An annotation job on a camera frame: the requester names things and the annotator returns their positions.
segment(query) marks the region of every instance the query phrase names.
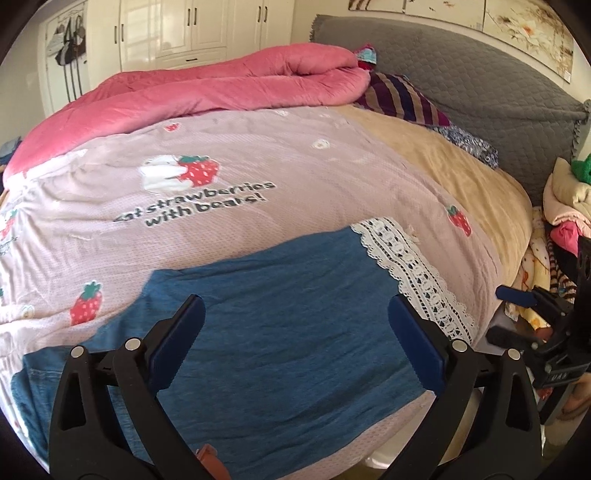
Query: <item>pink cloth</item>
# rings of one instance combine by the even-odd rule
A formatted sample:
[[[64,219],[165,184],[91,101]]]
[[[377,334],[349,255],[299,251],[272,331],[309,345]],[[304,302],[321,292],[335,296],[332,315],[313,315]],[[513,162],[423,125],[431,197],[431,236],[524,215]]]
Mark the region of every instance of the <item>pink cloth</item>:
[[[568,221],[561,223],[550,232],[550,238],[556,245],[579,256],[579,237],[583,235],[576,223]]]
[[[357,100],[369,74],[341,47],[314,43],[261,50],[186,70],[117,74],[29,133],[4,172],[25,172],[97,137],[215,109],[335,106]]]

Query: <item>folded clothes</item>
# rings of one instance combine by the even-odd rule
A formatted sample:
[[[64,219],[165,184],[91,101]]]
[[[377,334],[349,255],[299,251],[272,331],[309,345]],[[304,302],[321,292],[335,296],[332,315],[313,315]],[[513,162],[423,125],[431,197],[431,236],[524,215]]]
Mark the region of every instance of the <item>folded clothes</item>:
[[[556,245],[579,256],[579,237],[583,235],[576,223],[568,221],[561,223],[550,232],[550,238]]]
[[[591,221],[591,185],[578,181],[570,164],[560,157],[554,165],[552,190],[559,202],[578,210]]]
[[[550,174],[544,188],[544,216],[549,224],[558,226],[572,221],[577,224],[583,236],[591,238],[591,220],[578,210],[560,203],[553,191],[553,175]]]
[[[570,167],[578,181],[591,184],[591,155],[584,161],[573,160]]]

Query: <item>pillow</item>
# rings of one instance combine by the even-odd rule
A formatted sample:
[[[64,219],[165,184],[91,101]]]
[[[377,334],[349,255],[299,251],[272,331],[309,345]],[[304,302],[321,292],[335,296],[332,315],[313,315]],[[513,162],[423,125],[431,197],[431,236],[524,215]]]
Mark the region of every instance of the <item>pillow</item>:
[[[499,168],[499,151],[486,140],[466,132],[457,125],[450,125],[449,127],[428,125],[427,128],[442,135],[455,146],[467,151],[484,165],[488,165],[490,168]]]
[[[419,125],[449,127],[449,118],[403,75],[372,72],[369,87],[356,104]]]

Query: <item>black bracket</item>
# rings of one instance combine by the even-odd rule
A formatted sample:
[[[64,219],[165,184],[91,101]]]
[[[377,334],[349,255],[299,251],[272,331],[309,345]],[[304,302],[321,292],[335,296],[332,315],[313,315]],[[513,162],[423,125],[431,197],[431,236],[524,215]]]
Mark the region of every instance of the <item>black bracket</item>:
[[[450,341],[403,296],[389,318],[423,387],[437,398],[380,480],[527,480],[542,470],[540,420],[520,353],[477,353]],[[439,465],[475,388],[483,397],[460,456]]]
[[[203,300],[190,296],[171,319],[119,349],[71,351],[58,387],[49,438],[49,466],[60,480],[214,480],[156,398],[168,388],[205,320]],[[108,386],[119,387],[153,463],[136,458],[123,435]]]

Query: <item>gray headboard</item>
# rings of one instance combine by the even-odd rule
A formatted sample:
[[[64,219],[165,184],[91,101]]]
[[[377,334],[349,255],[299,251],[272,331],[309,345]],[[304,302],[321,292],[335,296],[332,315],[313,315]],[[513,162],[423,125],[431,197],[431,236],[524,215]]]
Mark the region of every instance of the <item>gray headboard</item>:
[[[319,15],[310,40],[356,50],[371,43],[378,70],[406,75],[458,126],[499,150],[501,168],[541,205],[557,157],[588,133],[581,103],[509,54],[465,35],[404,21]]]

